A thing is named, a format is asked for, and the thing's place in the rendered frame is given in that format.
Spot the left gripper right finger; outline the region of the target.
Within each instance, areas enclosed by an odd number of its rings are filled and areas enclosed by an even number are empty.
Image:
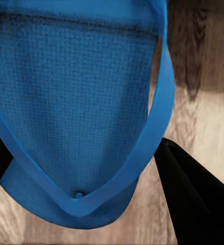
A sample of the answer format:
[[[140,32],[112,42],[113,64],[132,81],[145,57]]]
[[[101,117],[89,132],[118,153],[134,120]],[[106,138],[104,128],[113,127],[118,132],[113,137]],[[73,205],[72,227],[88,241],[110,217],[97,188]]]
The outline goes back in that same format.
[[[224,245],[224,184],[170,139],[154,157],[178,245]]]

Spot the sandal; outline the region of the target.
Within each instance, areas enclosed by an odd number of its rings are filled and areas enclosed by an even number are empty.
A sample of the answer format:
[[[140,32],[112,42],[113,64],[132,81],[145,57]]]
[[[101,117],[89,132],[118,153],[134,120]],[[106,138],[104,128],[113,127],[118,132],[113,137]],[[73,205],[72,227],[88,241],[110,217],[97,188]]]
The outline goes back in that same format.
[[[124,213],[175,102],[168,3],[0,0],[0,185],[23,208],[83,230]]]

